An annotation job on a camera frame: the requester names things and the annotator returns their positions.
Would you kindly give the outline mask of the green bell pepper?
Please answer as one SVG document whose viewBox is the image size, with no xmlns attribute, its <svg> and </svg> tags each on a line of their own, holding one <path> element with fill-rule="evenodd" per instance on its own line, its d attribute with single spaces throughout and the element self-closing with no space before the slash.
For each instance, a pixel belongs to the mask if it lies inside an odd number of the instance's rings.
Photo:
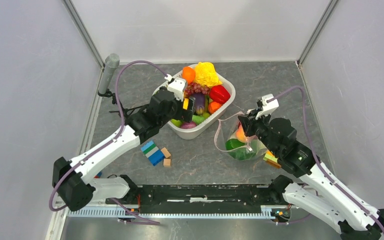
<svg viewBox="0 0 384 240">
<path fill-rule="evenodd" d="M 229 155 L 234 156 L 236 151 L 244 145 L 244 142 L 241 142 L 236 138 L 231 138 L 225 142 L 225 150 Z"/>
</svg>

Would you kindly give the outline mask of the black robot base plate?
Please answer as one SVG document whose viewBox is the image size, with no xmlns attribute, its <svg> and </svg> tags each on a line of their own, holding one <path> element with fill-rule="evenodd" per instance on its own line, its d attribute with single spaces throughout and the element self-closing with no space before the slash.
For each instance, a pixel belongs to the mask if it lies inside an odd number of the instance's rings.
<svg viewBox="0 0 384 240">
<path fill-rule="evenodd" d="M 268 185 L 258 184 L 144 184 L 105 202 L 137 205 L 141 214 L 253 214 L 261 206 L 287 205 Z"/>
</svg>

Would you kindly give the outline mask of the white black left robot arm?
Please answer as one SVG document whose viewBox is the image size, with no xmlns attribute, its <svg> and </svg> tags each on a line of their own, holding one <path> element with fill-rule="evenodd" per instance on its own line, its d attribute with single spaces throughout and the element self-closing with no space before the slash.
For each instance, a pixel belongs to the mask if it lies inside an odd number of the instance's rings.
<svg viewBox="0 0 384 240">
<path fill-rule="evenodd" d="M 148 104 L 123 119 L 120 128 L 95 147 L 70 160 L 60 157 L 54 162 L 49 208 L 57 211 L 53 206 L 55 194 L 73 212 L 90 201 L 108 198 L 133 203 L 137 190 L 123 178 L 110 180 L 95 176 L 118 157 L 158 134 L 170 120 L 191 122 L 195 110 L 194 97 L 178 100 L 173 92 L 164 87 L 159 89 Z"/>
</svg>

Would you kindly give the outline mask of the yellow pink peach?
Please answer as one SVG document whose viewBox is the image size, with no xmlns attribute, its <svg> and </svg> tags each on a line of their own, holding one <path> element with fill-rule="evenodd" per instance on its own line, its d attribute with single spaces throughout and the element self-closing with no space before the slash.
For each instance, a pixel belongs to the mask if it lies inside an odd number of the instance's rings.
<svg viewBox="0 0 384 240">
<path fill-rule="evenodd" d="M 238 141 L 242 143 L 248 142 L 248 137 L 245 135 L 244 129 L 241 124 L 238 125 L 238 128 L 235 132 L 235 137 Z"/>
</svg>

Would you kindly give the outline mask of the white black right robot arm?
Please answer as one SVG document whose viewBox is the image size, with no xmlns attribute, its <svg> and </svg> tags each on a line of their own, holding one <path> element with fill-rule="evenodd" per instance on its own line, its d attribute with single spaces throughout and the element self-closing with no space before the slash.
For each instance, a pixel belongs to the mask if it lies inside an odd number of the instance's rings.
<svg viewBox="0 0 384 240">
<path fill-rule="evenodd" d="M 255 114 L 240 115 L 247 137 L 256 137 L 277 158 L 281 168 L 316 190 L 308 193 L 284 175 L 270 185 L 269 199 L 304 209 L 333 228 L 342 240 L 379 240 L 384 237 L 384 208 L 377 209 L 355 195 L 321 162 L 312 150 L 297 140 L 290 120 Z"/>
</svg>

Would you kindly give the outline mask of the green leafy bok choy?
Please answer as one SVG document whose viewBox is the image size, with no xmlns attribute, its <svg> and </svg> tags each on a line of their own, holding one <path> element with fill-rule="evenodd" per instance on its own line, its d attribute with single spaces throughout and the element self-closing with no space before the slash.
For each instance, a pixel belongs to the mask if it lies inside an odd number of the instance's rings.
<svg viewBox="0 0 384 240">
<path fill-rule="evenodd" d="M 261 152 L 262 150 L 257 146 L 246 146 L 234 148 L 228 154 L 235 160 L 246 161 L 259 156 Z"/>
</svg>

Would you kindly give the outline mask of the white plastic basket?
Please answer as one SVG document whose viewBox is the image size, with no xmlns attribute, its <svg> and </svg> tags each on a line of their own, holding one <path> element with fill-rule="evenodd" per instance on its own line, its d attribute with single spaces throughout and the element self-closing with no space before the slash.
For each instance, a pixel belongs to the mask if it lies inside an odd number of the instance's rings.
<svg viewBox="0 0 384 240">
<path fill-rule="evenodd" d="M 193 69 L 195 69 L 195 66 L 197 65 L 198 63 L 196 64 L 192 64 L 192 65 L 189 65 L 188 67 L 191 67 Z M 228 81 L 227 79 L 225 79 L 224 77 L 222 77 L 219 73 L 217 73 L 219 79 L 221 80 L 222 84 L 226 90 L 230 93 L 231 97 L 230 99 L 222 104 L 221 108 L 218 109 L 214 114 L 210 114 L 208 112 L 208 105 L 210 102 L 212 102 L 213 100 L 209 97 L 209 93 L 206 94 L 206 100 L 207 100 L 207 110 L 205 113 L 208 113 L 210 115 L 209 118 L 207 118 L 203 123 L 201 123 L 200 125 L 197 125 L 195 128 L 192 128 L 192 129 L 181 129 L 179 127 L 176 127 L 174 126 L 171 121 L 168 122 L 168 126 L 179 136 L 181 137 L 182 139 L 184 140 L 192 140 L 194 138 L 196 138 L 198 135 L 200 135 L 201 133 L 203 133 L 210 125 L 212 125 L 213 123 L 215 123 L 223 114 L 224 112 L 227 110 L 228 106 L 230 104 L 233 103 L 235 97 L 236 97 L 236 90 L 235 90 L 235 87 L 233 86 L 233 84 Z M 175 75 L 176 77 L 179 77 L 179 78 L 182 78 L 182 70 L 177 73 Z"/>
</svg>

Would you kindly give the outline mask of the yellow lemon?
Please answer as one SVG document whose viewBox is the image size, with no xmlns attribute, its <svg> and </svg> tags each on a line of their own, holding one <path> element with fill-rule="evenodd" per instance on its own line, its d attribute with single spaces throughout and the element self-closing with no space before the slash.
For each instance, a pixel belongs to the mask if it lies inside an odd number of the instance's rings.
<svg viewBox="0 0 384 240">
<path fill-rule="evenodd" d="M 184 110 L 187 110 L 188 107 L 189 107 L 189 99 L 188 99 L 188 98 L 184 98 L 184 99 L 183 99 L 183 106 L 182 106 L 182 108 L 183 108 Z"/>
</svg>

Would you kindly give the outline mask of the clear zip top bag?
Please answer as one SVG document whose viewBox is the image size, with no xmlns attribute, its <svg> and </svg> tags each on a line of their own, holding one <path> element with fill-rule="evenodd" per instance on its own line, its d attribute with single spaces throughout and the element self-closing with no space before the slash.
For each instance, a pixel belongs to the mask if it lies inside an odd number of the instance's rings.
<svg viewBox="0 0 384 240">
<path fill-rule="evenodd" d="M 239 111 L 227 118 L 218 119 L 213 142 L 217 150 L 237 161 L 254 160 L 267 152 L 266 146 L 256 136 L 245 136 Z"/>
</svg>

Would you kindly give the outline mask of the orange fruit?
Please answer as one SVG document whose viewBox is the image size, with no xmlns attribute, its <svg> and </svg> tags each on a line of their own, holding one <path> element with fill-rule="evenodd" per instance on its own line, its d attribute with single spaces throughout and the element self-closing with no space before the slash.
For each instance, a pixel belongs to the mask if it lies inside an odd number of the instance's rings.
<svg viewBox="0 0 384 240">
<path fill-rule="evenodd" d="M 181 77 L 184 80 L 186 80 L 188 84 L 191 84 L 195 80 L 195 77 L 196 77 L 195 69 L 190 67 L 190 66 L 184 67 L 182 69 Z"/>
</svg>

